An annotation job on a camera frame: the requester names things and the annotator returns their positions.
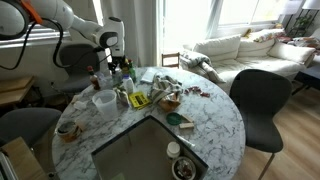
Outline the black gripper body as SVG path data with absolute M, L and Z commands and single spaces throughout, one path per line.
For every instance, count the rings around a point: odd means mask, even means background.
M 115 74 L 117 67 L 123 69 L 126 66 L 125 59 L 125 56 L 113 56 L 112 61 L 108 63 L 109 70 Z

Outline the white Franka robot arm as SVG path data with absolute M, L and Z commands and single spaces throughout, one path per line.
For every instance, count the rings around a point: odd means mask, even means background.
M 78 31 L 100 49 L 109 48 L 113 61 L 121 62 L 125 59 L 124 22 L 117 17 L 109 17 L 107 24 L 101 26 L 75 15 L 64 0 L 0 0 L 0 40 L 24 38 L 16 64 L 12 67 L 2 66 L 2 69 L 14 70 L 20 65 L 29 35 L 36 24 L 59 32 L 53 54 L 53 63 L 59 68 L 68 68 L 68 65 L 57 63 L 57 55 L 63 32 L 69 29 Z

